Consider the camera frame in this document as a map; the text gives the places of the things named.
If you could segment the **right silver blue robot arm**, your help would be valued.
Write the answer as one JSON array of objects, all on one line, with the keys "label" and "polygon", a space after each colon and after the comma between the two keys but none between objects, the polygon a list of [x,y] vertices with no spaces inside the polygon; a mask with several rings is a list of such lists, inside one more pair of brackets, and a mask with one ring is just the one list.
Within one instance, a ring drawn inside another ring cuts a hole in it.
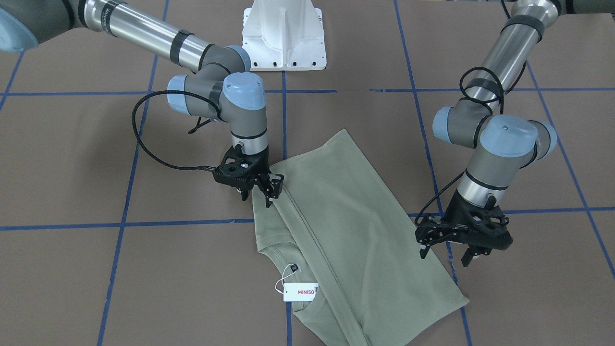
[{"label": "right silver blue robot arm", "polygon": [[236,188],[243,200],[253,187],[266,206],[279,197],[283,175],[270,171],[264,83],[250,71],[240,46],[220,47],[123,0],[3,0],[1,50],[21,53],[74,28],[104,32],[131,42],[175,65],[189,76],[175,76],[162,94],[171,109],[197,116],[197,128],[211,121],[229,125],[232,146],[209,171],[216,182]]}]

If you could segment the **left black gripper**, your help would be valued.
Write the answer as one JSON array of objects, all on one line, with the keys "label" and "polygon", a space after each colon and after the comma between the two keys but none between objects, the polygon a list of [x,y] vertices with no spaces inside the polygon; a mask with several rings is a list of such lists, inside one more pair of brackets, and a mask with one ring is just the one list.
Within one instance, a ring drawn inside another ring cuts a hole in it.
[{"label": "left black gripper", "polygon": [[496,202],[495,195],[488,194],[485,206],[475,206],[455,191],[444,213],[444,222],[432,215],[425,215],[418,222],[415,237],[420,244],[421,259],[428,256],[433,245],[448,241],[456,234],[455,241],[468,245],[461,258],[463,267],[481,255],[490,255],[492,249],[506,250],[513,243],[507,229],[509,218]]}]

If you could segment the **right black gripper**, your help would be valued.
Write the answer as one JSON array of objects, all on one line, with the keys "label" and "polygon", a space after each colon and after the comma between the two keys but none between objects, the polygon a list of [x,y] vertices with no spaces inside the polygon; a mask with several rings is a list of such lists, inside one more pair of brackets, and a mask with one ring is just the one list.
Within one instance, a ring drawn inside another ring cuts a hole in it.
[{"label": "right black gripper", "polygon": [[283,188],[284,175],[270,172],[269,148],[254,155],[243,152],[237,144],[226,151],[222,163],[214,171],[214,180],[220,184],[239,188],[242,201],[246,201],[257,185],[265,197],[265,206],[270,208]]}]

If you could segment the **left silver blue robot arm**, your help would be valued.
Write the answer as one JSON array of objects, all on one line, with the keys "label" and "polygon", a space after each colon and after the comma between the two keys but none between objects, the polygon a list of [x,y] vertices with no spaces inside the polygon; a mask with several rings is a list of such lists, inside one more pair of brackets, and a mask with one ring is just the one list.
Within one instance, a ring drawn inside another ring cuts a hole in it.
[{"label": "left silver blue robot arm", "polygon": [[433,135],[474,150],[443,217],[423,210],[415,219],[420,258],[443,242],[467,245],[461,262],[506,250],[513,243],[502,199],[523,167],[556,147],[552,125],[507,115],[505,97],[525,71],[527,59],[559,17],[614,11],[612,0],[516,0],[494,46],[479,66],[460,77],[462,97],[434,116]]}]

